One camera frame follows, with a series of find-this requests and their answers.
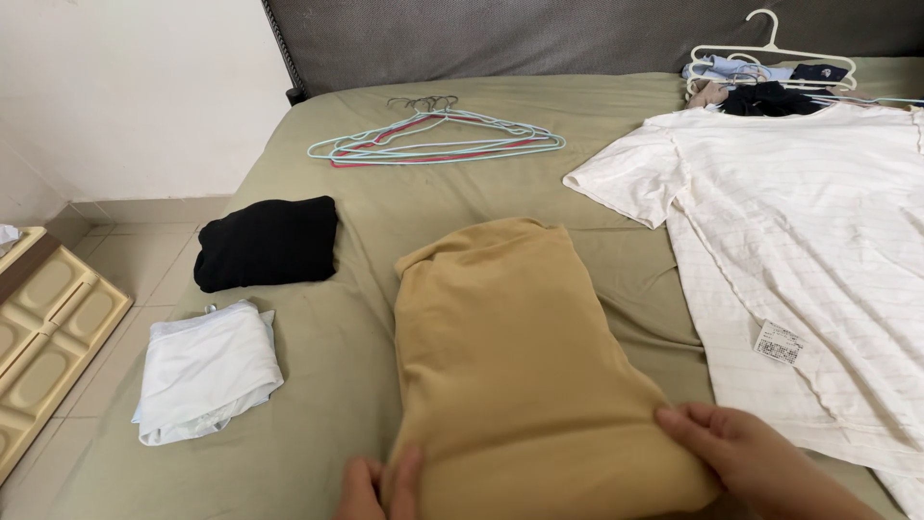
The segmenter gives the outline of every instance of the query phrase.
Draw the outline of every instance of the mattress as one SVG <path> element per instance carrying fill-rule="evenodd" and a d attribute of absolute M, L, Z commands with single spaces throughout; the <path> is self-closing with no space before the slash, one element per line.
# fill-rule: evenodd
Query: mattress
<path fill-rule="evenodd" d="M 924 59 L 860 58 L 861 88 L 908 97 Z M 129 420 L 144 356 L 122 382 L 55 504 L 68 520 L 329 518 L 344 461 L 385 459 L 401 419 L 395 370 L 395 261 L 472 224 L 532 217 L 563 224 L 630 362 L 674 402 L 711 402 L 706 358 L 664 227 L 649 230 L 561 179 L 642 120 L 683 107 L 675 75 L 495 77 L 328 93 L 293 107 L 226 212 L 264 199 L 334 197 L 338 271 L 320 283 L 205 294 L 190 284 L 171 319 L 247 298 L 276 311 L 286 383 L 221 432 L 159 447 Z M 306 156 L 332 137 L 406 118 L 392 97 L 458 96 L 456 108 L 543 126 L 567 139 L 550 153 L 428 166 L 334 168 Z M 439 138 L 468 131 L 434 130 Z M 905 518 L 866 468 L 813 455 L 886 518 Z M 725 497 L 690 518 L 748 517 Z"/>

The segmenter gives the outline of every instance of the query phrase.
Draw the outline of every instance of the white t-shirt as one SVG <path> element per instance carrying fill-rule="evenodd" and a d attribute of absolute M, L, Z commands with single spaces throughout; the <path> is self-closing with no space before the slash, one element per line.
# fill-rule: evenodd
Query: white t-shirt
<path fill-rule="evenodd" d="M 648 119 L 564 184 L 665 220 L 716 400 L 878 470 L 924 518 L 924 118 L 835 104 Z M 765 320 L 789 365 L 753 350 Z"/>

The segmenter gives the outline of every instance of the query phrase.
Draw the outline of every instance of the mesh headboard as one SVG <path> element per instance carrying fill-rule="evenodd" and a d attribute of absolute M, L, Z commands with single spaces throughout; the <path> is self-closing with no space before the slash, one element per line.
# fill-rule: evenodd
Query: mesh headboard
<path fill-rule="evenodd" d="M 924 55 L 924 0 L 262 0 L 309 95 L 469 76 L 678 72 L 698 44 Z"/>

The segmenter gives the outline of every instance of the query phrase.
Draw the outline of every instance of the folded yellow shirt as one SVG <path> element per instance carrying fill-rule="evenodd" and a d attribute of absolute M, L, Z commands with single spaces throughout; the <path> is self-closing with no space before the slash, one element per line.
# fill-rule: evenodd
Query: folded yellow shirt
<path fill-rule="evenodd" d="M 564 228 L 508 218 L 402 258 L 402 447 L 421 520 L 619 520 L 695 511 L 711 471 L 664 435 L 667 404 L 610 333 Z"/>

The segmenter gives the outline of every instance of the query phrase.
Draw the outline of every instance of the care label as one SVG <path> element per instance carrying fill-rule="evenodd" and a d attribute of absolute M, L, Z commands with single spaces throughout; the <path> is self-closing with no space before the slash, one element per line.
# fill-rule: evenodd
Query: care label
<path fill-rule="evenodd" d="M 758 353 L 788 365 L 796 364 L 799 354 L 805 347 L 806 343 L 796 334 L 776 325 L 769 319 L 763 322 L 757 343 L 754 344 L 754 350 Z"/>

